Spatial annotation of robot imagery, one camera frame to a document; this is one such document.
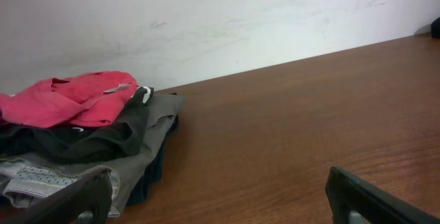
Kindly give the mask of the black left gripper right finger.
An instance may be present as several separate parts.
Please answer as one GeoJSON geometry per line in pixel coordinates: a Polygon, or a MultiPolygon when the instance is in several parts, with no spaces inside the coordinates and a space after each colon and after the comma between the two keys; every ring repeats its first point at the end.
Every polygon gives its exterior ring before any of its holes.
{"type": "Polygon", "coordinates": [[[336,224],[439,224],[439,219],[341,167],[329,170],[325,192],[336,224]]]}

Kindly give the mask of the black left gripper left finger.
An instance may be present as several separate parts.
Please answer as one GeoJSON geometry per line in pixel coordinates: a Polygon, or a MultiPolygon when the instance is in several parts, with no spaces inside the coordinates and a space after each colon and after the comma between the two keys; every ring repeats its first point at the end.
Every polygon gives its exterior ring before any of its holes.
{"type": "Polygon", "coordinates": [[[73,184],[6,219],[7,224],[105,223],[111,207],[108,170],[86,174],[73,184]]]}

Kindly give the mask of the black t-shirt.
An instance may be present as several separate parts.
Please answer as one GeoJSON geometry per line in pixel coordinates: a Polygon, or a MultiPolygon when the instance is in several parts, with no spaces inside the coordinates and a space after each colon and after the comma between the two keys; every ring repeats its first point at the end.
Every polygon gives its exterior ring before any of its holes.
{"type": "Polygon", "coordinates": [[[430,24],[430,33],[433,38],[440,38],[440,18],[430,24]]]}

